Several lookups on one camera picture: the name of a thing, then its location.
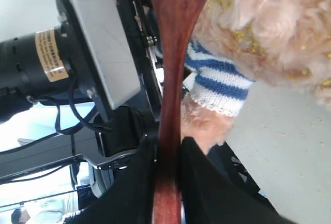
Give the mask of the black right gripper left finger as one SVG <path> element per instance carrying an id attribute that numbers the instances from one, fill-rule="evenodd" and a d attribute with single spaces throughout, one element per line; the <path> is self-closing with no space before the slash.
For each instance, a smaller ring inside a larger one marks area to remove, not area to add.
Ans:
<path id="1" fill-rule="evenodd" d="M 152 223 L 155 145 L 140 143 L 128 167 L 96 202 L 65 223 Z"/>

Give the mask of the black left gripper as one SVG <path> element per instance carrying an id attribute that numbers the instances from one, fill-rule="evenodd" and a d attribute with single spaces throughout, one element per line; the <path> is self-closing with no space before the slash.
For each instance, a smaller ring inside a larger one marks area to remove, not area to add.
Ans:
<path id="1" fill-rule="evenodd" d="M 126 168 L 140 142 L 157 140 L 162 88 L 155 73 L 158 62 L 153 50 L 159 43 L 158 27 L 153 12 L 144 10 L 151 5 L 151 0 L 116 0 L 141 89 L 104 120 L 111 130 L 97 139 L 107 159 L 102 170 Z"/>

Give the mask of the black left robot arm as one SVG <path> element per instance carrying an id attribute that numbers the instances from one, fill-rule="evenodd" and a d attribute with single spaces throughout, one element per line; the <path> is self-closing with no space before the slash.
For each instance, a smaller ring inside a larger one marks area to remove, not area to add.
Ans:
<path id="1" fill-rule="evenodd" d="M 86 119 L 1 152 L 1 181 L 78 159 L 103 170 L 156 141 L 161 92 L 151 0 L 56 0 L 60 25 L 1 42 L 1 121 L 34 104 L 93 102 Z"/>

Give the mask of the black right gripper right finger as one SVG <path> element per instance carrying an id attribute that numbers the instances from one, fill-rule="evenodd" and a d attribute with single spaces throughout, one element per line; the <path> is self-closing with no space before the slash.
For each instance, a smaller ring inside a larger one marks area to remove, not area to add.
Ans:
<path id="1" fill-rule="evenodd" d="M 291 223 L 224 178 L 192 137 L 180 147 L 186 223 Z"/>

